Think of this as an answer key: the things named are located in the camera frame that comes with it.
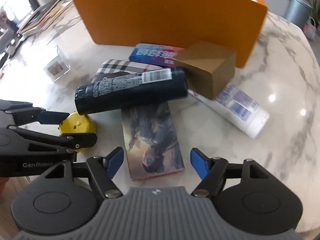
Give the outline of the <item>orange storage box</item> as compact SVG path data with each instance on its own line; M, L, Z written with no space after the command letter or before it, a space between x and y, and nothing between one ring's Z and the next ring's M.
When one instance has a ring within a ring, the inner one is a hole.
M264 0L73 0L96 44L187 48L198 41L236 51L244 67L260 34Z

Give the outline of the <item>blue red card box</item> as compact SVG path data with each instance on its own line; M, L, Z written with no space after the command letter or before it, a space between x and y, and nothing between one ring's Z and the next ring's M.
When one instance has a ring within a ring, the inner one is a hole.
M183 50L184 48L180 47L139 43L135 46L129 60L160 67L174 67L173 57Z

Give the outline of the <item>plaid wallet box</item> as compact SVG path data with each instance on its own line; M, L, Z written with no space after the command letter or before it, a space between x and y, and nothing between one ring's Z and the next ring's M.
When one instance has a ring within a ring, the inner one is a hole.
M93 77L92 83L101 81L103 79L110 79L113 77L148 72L159 69L162 69L162 67L145 63L110 59L105 61L102 64L102 66L97 70L95 76Z

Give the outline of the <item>stack of magazines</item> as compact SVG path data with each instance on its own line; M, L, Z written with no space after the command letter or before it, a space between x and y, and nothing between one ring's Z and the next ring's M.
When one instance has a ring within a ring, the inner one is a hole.
M20 35L35 35L45 31L65 10L73 4L72 1L51 1L38 7L17 31Z

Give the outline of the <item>white lotion tube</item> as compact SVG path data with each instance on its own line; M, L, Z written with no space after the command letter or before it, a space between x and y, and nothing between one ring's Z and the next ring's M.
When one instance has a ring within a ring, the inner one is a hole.
M263 107L231 83L214 100L209 100L191 89L188 93L252 139L259 135L270 117Z

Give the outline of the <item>yellow tape measure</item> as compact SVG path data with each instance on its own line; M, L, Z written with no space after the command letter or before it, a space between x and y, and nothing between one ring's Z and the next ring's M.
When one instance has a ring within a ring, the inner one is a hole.
M96 124L88 115L73 112L59 124L58 129L60 137L73 140L73 148L77 153L97 143Z

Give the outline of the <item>brown cardboard box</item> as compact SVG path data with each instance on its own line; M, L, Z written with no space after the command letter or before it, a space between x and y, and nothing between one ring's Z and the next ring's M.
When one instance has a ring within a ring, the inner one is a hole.
M236 51L209 42L197 42L173 57L182 67L189 89L214 100L235 74Z

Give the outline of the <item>grey metal trash bin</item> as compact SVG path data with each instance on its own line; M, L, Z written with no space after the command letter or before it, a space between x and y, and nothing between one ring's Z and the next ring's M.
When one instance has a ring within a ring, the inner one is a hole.
M284 18L303 29L312 11L312 5L307 0L289 0Z

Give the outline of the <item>striped woven basket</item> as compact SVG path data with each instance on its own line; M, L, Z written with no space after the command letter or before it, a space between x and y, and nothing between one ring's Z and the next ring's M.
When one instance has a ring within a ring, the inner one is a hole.
M306 24L304 25L303 32L307 39L311 41L315 39L317 28L316 22L312 17L308 18Z

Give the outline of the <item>illustrated book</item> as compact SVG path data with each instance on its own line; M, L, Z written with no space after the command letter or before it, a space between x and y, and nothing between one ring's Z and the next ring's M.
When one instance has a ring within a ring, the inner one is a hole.
M185 169L168 103L122 109L121 119L133 181Z

